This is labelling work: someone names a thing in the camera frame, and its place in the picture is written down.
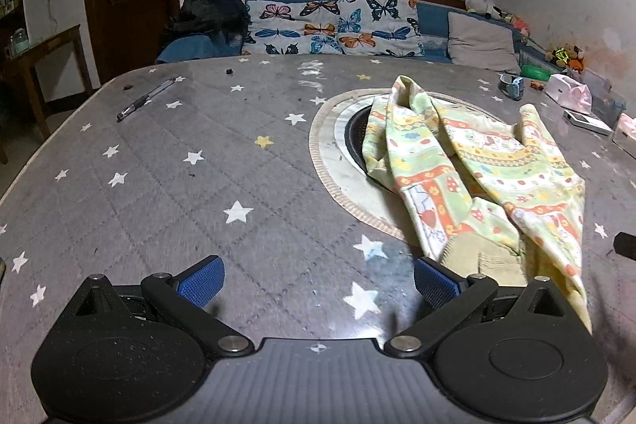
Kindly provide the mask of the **butterfly print pillow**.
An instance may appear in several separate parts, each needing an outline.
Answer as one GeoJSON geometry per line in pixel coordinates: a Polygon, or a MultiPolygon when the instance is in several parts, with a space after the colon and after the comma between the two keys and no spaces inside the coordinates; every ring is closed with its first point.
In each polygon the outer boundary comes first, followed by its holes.
{"type": "Polygon", "coordinates": [[[245,55],[421,57],[416,0],[248,3],[245,55]]]}

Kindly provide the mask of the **yellow green toy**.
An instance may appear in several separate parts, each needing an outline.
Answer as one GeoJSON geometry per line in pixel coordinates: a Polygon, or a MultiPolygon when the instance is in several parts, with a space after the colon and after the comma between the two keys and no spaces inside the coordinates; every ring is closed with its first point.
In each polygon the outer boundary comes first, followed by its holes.
{"type": "Polygon", "coordinates": [[[569,68],[577,72],[584,70],[584,54],[582,47],[574,44],[566,44],[548,50],[545,59],[559,68],[569,68]]]}

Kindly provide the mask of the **clear plastic storage box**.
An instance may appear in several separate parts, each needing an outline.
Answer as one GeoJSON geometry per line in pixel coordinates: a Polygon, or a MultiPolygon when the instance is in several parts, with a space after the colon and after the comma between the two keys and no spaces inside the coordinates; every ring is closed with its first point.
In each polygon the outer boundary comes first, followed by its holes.
{"type": "Polygon", "coordinates": [[[589,87],[592,95],[592,112],[611,129],[615,129],[626,109],[626,100],[612,90],[609,79],[591,69],[584,69],[581,82],[589,87]]]}

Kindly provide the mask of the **blue sofa bed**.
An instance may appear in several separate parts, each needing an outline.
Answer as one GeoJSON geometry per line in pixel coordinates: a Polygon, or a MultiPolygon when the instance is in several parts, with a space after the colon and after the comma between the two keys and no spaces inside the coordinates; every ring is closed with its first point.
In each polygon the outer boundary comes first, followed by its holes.
{"type": "MultiPolygon", "coordinates": [[[[273,1],[307,2],[309,0],[273,1]]],[[[510,25],[507,25],[501,20],[486,19],[472,13],[447,9],[440,5],[420,2],[418,0],[416,0],[416,3],[419,33],[424,40],[425,53],[421,57],[412,58],[452,64],[451,58],[447,54],[447,15],[451,12],[455,12],[461,15],[468,15],[479,20],[485,20],[488,21],[488,23],[493,23],[494,25],[509,29],[513,33],[515,56],[518,58],[518,64],[520,67],[522,67],[523,64],[533,64],[534,66],[550,71],[551,75],[559,72],[560,70],[559,67],[556,67],[554,64],[551,64],[551,62],[546,61],[536,49],[529,47],[520,31],[514,29],[510,25]]],[[[157,60],[161,64],[168,64],[168,62],[227,56],[243,56],[248,58],[252,55],[245,55],[241,53],[244,40],[236,40],[231,44],[227,44],[223,35],[217,35],[212,40],[204,35],[193,35],[192,37],[180,38],[169,43],[162,50],[162,53],[159,54],[157,60]]]]}

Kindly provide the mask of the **round black induction cooker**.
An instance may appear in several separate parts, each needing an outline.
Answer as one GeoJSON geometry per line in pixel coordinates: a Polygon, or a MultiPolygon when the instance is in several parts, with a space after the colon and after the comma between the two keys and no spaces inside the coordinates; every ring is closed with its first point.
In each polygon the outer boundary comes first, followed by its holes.
{"type": "Polygon", "coordinates": [[[382,187],[383,190],[389,192],[389,188],[380,181],[374,180],[368,175],[368,169],[365,164],[365,157],[362,154],[362,144],[365,139],[366,126],[368,126],[368,118],[371,114],[371,105],[361,108],[348,120],[344,130],[344,142],[349,156],[354,160],[354,164],[359,167],[362,173],[372,182],[382,187]]]}

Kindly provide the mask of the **dark clothes pile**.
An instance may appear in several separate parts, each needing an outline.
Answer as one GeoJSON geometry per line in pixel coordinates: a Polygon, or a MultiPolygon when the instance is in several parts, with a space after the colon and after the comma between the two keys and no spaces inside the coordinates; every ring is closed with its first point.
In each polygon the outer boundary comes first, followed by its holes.
{"type": "Polygon", "coordinates": [[[164,42],[204,35],[212,40],[223,35],[231,44],[242,41],[251,23],[247,0],[184,0],[177,15],[165,26],[164,42]]]}

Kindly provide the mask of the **pink white tissue pack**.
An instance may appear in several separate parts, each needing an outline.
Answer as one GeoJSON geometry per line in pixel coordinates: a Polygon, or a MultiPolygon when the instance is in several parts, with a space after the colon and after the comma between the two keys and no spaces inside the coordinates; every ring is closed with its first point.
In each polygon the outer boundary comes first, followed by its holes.
{"type": "Polygon", "coordinates": [[[565,74],[552,74],[545,83],[545,94],[562,108],[585,115],[592,113],[592,95],[586,84],[565,74]]]}

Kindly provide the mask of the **colourful patterned baby garment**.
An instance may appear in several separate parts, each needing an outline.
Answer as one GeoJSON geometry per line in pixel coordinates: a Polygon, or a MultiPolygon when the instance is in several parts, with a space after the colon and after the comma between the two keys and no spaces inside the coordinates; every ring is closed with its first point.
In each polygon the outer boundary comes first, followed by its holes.
{"type": "Polygon", "coordinates": [[[592,325],[582,280],[586,182],[533,105],[508,125],[400,75],[372,103],[362,157],[368,176],[400,196],[426,257],[503,286],[548,277],[592,325]]]}

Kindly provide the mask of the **green bowl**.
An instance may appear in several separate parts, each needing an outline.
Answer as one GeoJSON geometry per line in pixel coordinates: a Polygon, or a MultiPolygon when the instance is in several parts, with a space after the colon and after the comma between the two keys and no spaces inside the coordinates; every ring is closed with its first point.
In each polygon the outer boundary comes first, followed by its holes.
{"type": "Polygon", "coordinates": [[[523,64],[521,67],[521,75],[532,81],[548,82],[551,72],[534,66],[533,64],[523,64]]]}

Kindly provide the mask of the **white remote control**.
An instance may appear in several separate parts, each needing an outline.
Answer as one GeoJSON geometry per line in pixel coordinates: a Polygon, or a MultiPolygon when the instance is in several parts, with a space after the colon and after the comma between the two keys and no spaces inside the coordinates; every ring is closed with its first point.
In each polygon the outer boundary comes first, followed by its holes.
{"type": "Polygon", "coordinates": [[[601,136],[608,136],[613,132],[613,130],[607,124],[593,115],[586,115],[570,111],[565,108],[564,117],[566,118],[566,120],[568,120],[569,123],[571,123],[571,125],[595,132],[596,134],[600,134],[601,136]]]}

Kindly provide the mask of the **white plush toy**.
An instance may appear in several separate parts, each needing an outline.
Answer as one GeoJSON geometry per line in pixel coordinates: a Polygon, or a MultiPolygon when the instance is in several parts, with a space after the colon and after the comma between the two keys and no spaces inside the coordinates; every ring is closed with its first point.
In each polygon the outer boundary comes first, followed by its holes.
{"type": "Polygon", "coordinates": [[[497,6],[486,0],[463,0],[466,11],[475,15],[483,16],[486,19],[502,20],[502,11],[497,6]]]}

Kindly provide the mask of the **wooden side table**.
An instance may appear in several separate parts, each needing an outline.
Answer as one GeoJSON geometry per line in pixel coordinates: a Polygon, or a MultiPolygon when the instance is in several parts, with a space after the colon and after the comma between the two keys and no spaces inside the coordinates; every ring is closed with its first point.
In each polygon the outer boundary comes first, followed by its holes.
{"type": "Polygon", "coordinates": [[[30,111],[40,131],[42,141],[52,135],[47,117],[78,108],[94,94],[81,38],[81,25],[59,31],[45,40],[32,44],[23,53],[1,63],[1,86],[17,82],[24,86],[30,111]],[[65,96],[55,94],[53,77],[65,79],[70,70],[70,58],[77,69],[80,87],[64,87],[65,96]]]}

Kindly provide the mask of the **grey pillow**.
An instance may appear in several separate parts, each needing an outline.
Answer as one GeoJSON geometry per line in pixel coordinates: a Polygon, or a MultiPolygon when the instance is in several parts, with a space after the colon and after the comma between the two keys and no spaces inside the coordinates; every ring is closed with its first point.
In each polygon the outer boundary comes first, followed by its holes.
{"type": "Polygon", "coordinates": [[[447,15],[447,54],[453,64],[518,74],[513,33],[485,20],[451,12],[447,15]]]}

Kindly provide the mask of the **black pen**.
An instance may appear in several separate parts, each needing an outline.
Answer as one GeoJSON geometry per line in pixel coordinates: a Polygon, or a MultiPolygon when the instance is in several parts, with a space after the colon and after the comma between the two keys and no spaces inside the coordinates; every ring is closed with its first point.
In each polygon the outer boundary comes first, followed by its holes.
{"type": "Polygon", "coordinates": [[[133,103],[131,103],[129,106],[124,108],[124,110],[122,110],[121,112],[118,112],[118,114],[116,114],[116,121],[118,123],[121,123],[130,114],[133,114],[134,112],[142,108],[144,105],[146,105],[149,101],[151,101],[154,97],[162,93],[171,85],[174,85],[175,82],[176,82],[175,77],[173,79],[167,79],[165,82],[162,82],[162,84],[159,85],[158,87],[155,87],[152,90],[150,90],[147,94],[142,95],[141,97],[136,99],[133,103]]]}

